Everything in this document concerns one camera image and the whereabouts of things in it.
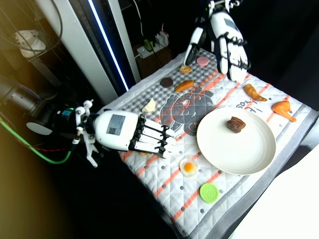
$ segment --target pink disc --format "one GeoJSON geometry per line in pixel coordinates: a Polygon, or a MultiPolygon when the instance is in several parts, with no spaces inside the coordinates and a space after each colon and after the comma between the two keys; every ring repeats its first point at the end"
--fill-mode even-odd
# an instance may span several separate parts
{"type": "Polygon", "coordinates": [[[197,63],[200,66],[207,66],[209,63],[209,58],[205,56],[198,57],[197,63]]]}

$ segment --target green disc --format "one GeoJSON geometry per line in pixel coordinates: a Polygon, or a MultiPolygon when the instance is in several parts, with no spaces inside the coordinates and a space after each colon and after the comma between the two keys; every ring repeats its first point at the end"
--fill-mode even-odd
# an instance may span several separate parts
{"type": "Polygon", "coordinates": [[[199,189],[199,194],[205,202],[213,203],[218,198],[218,189],[212,183],[204,183],[199,189]]]}

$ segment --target white plate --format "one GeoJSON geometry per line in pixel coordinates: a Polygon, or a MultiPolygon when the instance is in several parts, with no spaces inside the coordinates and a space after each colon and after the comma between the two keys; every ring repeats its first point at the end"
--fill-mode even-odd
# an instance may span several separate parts
{"type": "Polygon", "coordinates": [[[276,152],[276,140],[268,125],[255,114],[238,108],[221,108],[206,115],[197,129],[197,143],[212,165],[237,175],[263,170],[276,152]],[[232,116],[246,124],[240,133],[226,126],[232,116]]]}

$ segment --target fried egg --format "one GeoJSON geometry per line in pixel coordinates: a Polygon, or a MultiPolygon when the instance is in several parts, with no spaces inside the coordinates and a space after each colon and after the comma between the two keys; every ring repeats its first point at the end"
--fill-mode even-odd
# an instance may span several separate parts
{"type": "Polygon", "coordinates": [[[197,173],[197,162],[192,159],[182,159],[179,162],[179,168],[181,173],[186,177],[191,177],[197,173]]]}

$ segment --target white quilted fabric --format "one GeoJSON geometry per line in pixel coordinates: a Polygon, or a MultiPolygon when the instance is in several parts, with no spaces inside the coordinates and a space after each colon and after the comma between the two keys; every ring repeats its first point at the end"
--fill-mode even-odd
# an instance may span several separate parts
{"type": "MultiPolygon", "coordinates": [[[[277,156],[297,131],[311,108],[257,77],[248,75],[244,85],[252,84],[258,92],[262,92],[263,97],[268,99],[266,102],[253,102],[245,94],[243,85],[230,81],[218,73],[212,76],[216,70],[214,69],[216,61],[213,54],[201,50],[199,55],[209,56],[211,65],[206,68],[200,68],[195,63],[192,65],[193,74],[197,77],[194,79],[196,84],[203,82],[201,87],[213,93],[211,100],[214,105],[238,108],[248,106],[247,110],[265,120],[276,138],[277,156]],[[286,99],[291,103],[291,115],[297,118],[295,123],[290,123],[271,110],[273,103],[286,99]]],[[[160,109],[165,104],[166,99],[171,94],[177,95],[177,97],[183,94],[175,93],[173,87],[162,88],[159,85],[160,80],[163,77],[171,76],[174,79],[174,86],[176,86],[179,81],[182,82],[191,77],[179,75],[178,69],[181,63],[182,55],[179,55],[168,65],[142,80],[129,92],[106,107],[140,113],[144,102],[147,102],[149,97],[153,97],[158,103],[158,110],[147,116],[153,120],[158,119],[160,109]]],[[[221,172],[200,154],[196,136],[184,133],[183,127],[179,128],[177,135],[180,136],[177,136],[176,152],[171,160],[157,158],[153,155],[144,156],[137,152],[121,153],[121,157],[131,171],[151,191],[184,237],[204,239],[221,217],[252,188],[265,170],[245,177],[221,172]],[[183,158],[197,158],[199,172],[196,176],[187,178],[181,174],[179,162],[183,158]],[[204,202],[198,195],[199,187],[206,181],[212,182],[219,190],[218,200],[212,204],[204,202]]]]}

